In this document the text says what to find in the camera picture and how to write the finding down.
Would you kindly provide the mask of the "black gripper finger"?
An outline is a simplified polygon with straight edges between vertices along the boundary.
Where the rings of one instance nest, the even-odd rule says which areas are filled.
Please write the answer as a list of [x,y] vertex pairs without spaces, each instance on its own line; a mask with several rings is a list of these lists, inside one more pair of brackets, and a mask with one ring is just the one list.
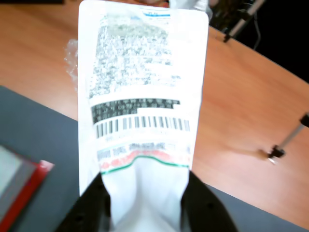
[[57,227],[56,232],[108,232],[111,200],[98,174]]
[[181,200],[182,232],[237,232],[219,198],[193,173]]

